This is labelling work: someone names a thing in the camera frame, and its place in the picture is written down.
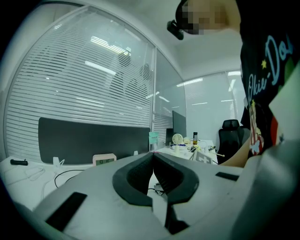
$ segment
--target black t-shirt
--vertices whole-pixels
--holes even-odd
[[[289,0],[236,1],[243,42],[242,80],[250,115],[250,157],[284,140],[269,104],[299,61],[300,13]]]

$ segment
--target black monitor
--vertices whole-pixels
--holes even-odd
[[[187,121],[186,117],[173,111],[173,131],[181,134],[183,137],[187,136]]]

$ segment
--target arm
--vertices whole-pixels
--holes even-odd
[[[243,146],[226,162],[220,164],[222,166],[244,167],[248,160],[250,146],[250,138],[245,141]]]

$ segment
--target bottle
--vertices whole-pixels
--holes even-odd
[[[193,136],[193,145],[197,145],[198,143],[198,133],[194,132],[194,136]]]

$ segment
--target computer monitor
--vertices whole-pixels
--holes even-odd
[[[174,134],[181,134],[183,137],[187,136],[187,121],[186,117],[173,111],[173,131]]]

